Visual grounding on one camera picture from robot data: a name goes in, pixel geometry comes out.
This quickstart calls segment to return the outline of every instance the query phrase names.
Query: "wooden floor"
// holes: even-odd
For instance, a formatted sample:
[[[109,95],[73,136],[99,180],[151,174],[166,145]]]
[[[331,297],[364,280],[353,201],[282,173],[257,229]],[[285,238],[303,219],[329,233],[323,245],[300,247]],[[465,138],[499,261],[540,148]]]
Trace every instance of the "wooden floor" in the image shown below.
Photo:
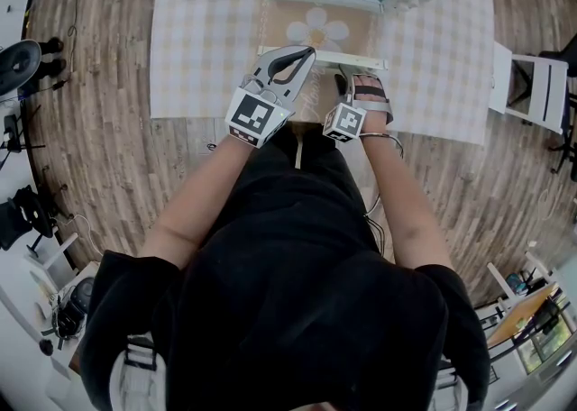
[[[199,155],[205,152],[203,138],[222,127],[207,120],[151,121],[153,3],[78,0],[71,80],[32,100],[32,107],[42,104],[32,122],[32,142],[48,145],[34,151],[34,165],[50,165],[52,186],[69,185],[61,203],[88,218],[100,250],[136,252],[170,194],[204,156]],[[75,0],[34,0],[29,37],[59,36],[68,58],[74,5]],[[518,53],[559,49],[577,32],[577,0],[495,0],[495,12],[497,41]],[[523,262],[532,240],[535,254],[551,265],[577,250],[572,235],[577,184],[569,179],[569,165],[559,176],[549,173],[557,160],[544,149],[550,135],[490,112],[483,147],[401,136],[407,163],[433,202],[477,305],[499,293],[487,262],[508,274]],[[369,178],[366,172],[355,175]],[[544,190],[548,196],[539,206]],[[61,230],[65,237],[80,234],[70,248],[78,266],[99,258],[86,223]]]

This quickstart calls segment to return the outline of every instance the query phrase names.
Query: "flower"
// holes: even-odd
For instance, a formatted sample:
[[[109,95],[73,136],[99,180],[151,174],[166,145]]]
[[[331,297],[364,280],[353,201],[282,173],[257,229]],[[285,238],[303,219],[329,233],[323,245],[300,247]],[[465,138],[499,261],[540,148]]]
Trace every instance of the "flower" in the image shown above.
[[[312,46],[319,50],[340,52],[341,41],[349,36],[349,27],[340,20],[326,22],[326,10],[313,7],[307,12],[307,23],[293,22],[287,27],[287,38],[290,41]]]

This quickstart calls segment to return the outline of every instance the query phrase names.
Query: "person's left arm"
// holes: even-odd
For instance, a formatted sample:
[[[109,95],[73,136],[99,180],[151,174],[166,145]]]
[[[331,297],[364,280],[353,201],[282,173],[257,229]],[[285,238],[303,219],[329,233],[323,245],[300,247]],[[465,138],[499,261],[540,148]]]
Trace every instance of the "person's left arm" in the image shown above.
[[[226,136],[170,199],[138,257],[155,256],[184,269],[222,211],[252,150],[251,145]]]

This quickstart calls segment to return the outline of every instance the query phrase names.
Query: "sleeve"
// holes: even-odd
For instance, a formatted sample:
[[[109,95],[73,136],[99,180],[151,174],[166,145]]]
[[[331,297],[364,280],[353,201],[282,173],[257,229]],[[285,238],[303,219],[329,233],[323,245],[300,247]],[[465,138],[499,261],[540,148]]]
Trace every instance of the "sleeve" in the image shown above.
[[[443,353],[467,386],[470,408],[481,409],[489,388],[490,356],[465,285],[459,275],[443,265],[425,265],[416,271],[432,279],[444,297],[449,320]]]
[[[150,331],[154,309],[178,275],[175,265],[156,257],[105,253],[80,350],[82,381],[96,409],[111,409],[108,382],[126,336]]]

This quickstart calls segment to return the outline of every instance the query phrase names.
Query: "plaid tablecloth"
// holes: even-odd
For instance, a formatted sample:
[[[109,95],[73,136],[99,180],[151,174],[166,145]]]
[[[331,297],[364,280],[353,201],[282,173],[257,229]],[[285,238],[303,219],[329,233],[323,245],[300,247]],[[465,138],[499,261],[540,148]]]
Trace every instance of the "plaid tablecloth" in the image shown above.
[[[156,0],[151,117],[224,117],[274,22],[269,8],[265,0]],[[391,129],[483,143],[493,18],[493,0],[434,0],[381,18],[371,55],[389,62]],[[296,119],[311,120],[302,114],[311,115],[298,108]]]

